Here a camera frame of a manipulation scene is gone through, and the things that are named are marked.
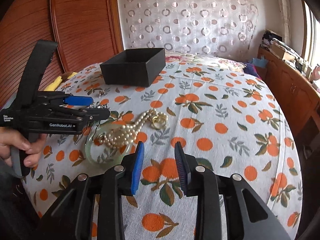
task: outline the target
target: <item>gold ring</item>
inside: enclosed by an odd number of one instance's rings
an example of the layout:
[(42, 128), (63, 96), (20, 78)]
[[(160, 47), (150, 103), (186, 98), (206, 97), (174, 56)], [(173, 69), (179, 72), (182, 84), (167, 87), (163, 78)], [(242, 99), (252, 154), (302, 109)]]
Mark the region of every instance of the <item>gold ring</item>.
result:
[(156, 130), (161, 130), (167, 126), (167, 120), (156, 115), (152, 118), (151, 126)]

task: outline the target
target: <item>open box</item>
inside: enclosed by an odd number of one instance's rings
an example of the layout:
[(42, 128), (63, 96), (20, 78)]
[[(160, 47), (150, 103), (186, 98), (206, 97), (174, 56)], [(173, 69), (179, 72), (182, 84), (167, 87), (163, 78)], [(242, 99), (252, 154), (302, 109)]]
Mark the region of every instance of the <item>open box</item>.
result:
[(126, 49), (100, 64), (107, 85), (139, 87), (149, 87), (164, 67), (164, 48)]

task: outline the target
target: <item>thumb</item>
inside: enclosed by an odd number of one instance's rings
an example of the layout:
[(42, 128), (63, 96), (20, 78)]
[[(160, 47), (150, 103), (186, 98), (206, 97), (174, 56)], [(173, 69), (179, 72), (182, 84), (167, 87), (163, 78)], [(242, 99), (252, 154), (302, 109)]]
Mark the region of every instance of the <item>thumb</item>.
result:
[(31, 147), (30, 142), (14, 129), (4, 129), (0, 133), (0, 145), (12, 145), (24, 151), (27, 151)]

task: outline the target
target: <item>human hand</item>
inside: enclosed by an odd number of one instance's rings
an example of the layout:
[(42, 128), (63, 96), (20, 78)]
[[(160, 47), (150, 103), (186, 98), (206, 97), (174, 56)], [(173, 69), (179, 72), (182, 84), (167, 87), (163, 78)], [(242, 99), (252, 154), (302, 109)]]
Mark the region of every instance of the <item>human hand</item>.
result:
[(46, 138), (47, 134), (39, 134), (39, 138), (34, 143), (30, 143), (17, 130), (0, 127), (0, 158), (7, 165), (12, 166), (10, 146), (15, 146), (20, 150), (24, 150), (26, 154), (29, 154), (23, 161), (24, 165), (26, 167), (34, 167), (39, 162)]

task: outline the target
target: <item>orange print tablecloth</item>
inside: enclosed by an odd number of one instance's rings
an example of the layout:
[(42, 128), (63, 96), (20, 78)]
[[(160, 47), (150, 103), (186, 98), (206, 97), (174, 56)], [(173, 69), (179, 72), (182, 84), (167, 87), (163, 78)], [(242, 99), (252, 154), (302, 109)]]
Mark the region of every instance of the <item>orange print tablecloth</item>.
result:
[[(294, 239), (302, 206), (300, 164), (290, 128), (269, 88), (233, 61), (175, 53), (166, 62), (149, 88), (106, 85), (99, 64), (59, 88), (108, 103), (109, 121), (131, 123), (149, 108), (169, 116), (166, 129), (145, 124), (138, 134), (145, 142), (145, 159), (137, 194), (122, 200), (126, 239), (194, 239), (197, 201), (182, 195), (174, 162), (176, 141), (216, 174), (246, 178)], [(106, 94), (99, 99), (101, 89)], [(72, 135), (48, 137), (43, 158), (23, 182), (39, 216), (78, 174), (104, 172), (81, 152), (88, 133), (84, 129), (77, 145)], [(92, 236), (97, 207), (96, 202)], [(227, 239), (225, 223), (223, 236)]]

